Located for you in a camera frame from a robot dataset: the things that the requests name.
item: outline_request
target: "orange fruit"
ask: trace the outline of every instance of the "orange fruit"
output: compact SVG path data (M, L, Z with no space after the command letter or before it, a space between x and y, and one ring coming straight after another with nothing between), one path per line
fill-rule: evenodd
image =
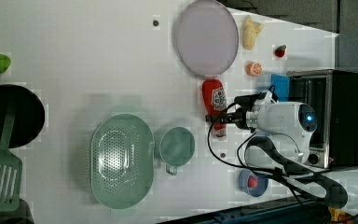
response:
M260 63L248 63L246 65L246 73L252 77L258 77L261 74L263 68Z

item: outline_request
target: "frying pan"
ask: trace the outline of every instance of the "frying pan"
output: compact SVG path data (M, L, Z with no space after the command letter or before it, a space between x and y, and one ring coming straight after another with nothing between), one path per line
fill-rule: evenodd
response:
M16 99L14 104L17 107L9 148L22 147L33 141L42 130L45 108L39 98L28 89L18 85L0 85L0 138L9 99Z

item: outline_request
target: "white table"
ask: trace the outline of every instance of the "white table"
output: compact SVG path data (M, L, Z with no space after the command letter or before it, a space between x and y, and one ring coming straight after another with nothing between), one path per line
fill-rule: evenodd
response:
M271 181L252 198L238 190L241 169L215 160L206 147L203 79L191 75L175 53L172 28L189 1L0 1L0 53L12 59L0 84L19 83L39 95L48 111L46 127L30 145L12 152L23 161L21 197L35 223L156 223L290 196ZM241 27L251 13L230 10ZM221 76L228 102L269 86L270 74L334 67L335 34L252 14L265 24L252 51L241 45ZM152 25L160 22L159 28ZM287 45L287 58L273 48ZM265 73L245 75L258 60ZM153 187L137 205L111 210L90 191L89 140L120 104L137 105L152 131L181 125L195 134L197 150L177 176L155 162ZM248 135L233 126L216 153L235 161L235 148Z

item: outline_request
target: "round plate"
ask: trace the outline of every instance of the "round plate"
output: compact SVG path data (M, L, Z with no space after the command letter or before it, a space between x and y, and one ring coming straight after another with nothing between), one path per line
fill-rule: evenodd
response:
M150 190L154 137L136 116L113 116L91 141L91 187L97 200L114 209L131 207Z
M45 108L39 98L28 89L17 85L0 86L0 140L5 123L8 101L17 108L10 148L22 147L33 141L45 124Z
M222 4L199 0L186 8L179 19L176 44L191 71L202 76L221 75L237 55L237 24Z

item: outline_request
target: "red item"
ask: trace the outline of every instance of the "red item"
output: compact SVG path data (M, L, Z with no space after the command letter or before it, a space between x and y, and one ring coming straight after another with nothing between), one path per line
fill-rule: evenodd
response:
M248 187L252 189L257 187L257 184L258 184L257 179L254 176L249 176Z
M275 56L278 58L281 58L284 56L284 53L286 52L286 45L279 46L277 49L275 49Z
M205 103L208 115L217 116L227 108L226 94L223 84L217 79L210 79L202 83L202 97ZM213 126L216 136L226 135L226 124L215 124Z

